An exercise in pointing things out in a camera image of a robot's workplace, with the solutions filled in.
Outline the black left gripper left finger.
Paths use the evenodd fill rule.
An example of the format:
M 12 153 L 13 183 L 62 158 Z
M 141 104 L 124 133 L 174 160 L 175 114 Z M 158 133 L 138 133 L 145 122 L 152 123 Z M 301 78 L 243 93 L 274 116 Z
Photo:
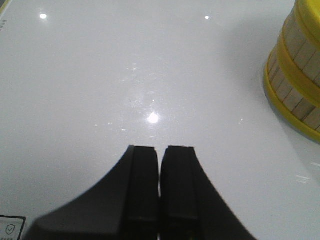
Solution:
M 130 145 L 91 189 L 36 219 L 26 240 L 156 240 L 159 164 L 153 147 Z

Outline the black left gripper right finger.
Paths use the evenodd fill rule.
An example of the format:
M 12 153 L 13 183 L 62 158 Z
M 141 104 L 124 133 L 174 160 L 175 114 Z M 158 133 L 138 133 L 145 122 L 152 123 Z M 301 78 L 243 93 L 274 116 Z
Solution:
M 163 156 L 160 239 L 254 239 L 209 180 L 193 147 L 172 145 Z

